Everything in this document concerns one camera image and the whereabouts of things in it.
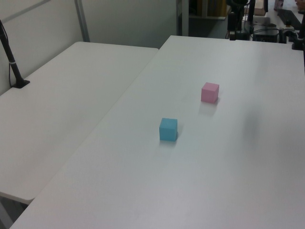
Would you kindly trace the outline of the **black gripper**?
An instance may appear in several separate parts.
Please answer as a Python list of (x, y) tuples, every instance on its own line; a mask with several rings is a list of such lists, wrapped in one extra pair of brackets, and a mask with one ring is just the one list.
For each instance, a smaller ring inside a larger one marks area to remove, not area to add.
[(236, 40), (238, 18), (235, 12), (228, 14), (227, 30), (229, 31), (229, 40)]

